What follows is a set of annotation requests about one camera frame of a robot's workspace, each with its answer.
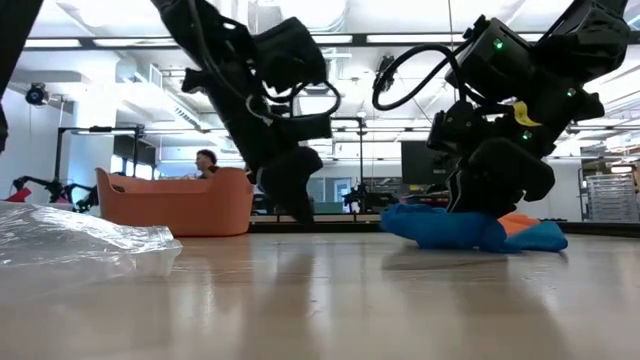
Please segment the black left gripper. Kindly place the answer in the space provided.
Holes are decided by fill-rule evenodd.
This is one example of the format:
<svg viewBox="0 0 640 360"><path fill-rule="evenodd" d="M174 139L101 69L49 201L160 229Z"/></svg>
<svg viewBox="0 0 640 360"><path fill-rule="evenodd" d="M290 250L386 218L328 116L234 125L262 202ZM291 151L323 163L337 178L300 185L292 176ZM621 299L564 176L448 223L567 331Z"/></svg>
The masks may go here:
<svg viewBox="0 0 640 360"><path fill-rule="evenodd" d="M268 194L282 191L286 183L304 188L322 161L302 143L332 136L329 115L285 115L288 108L255 95L227 99L227 131L251 171L252 182ZM296 222L314 223L314 207L306 192L278 197L276 204Z"/></svg>

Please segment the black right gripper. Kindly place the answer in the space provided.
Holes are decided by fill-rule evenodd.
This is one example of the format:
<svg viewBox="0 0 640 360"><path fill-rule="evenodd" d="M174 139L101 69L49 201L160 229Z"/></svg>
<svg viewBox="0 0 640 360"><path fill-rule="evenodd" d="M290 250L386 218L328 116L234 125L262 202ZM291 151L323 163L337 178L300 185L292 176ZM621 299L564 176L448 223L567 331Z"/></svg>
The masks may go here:
<svg viewBox="0 0 640 360"><path fill-rule="evenodd" d="M511 192L522 192L524 200L542 200L555 185L552 168L519 145L505 138L483 141L469 158L469 164L488 173ZM498 216L499 202L486 175L455 170L447 180L449 213L481 213Z"/></svg>

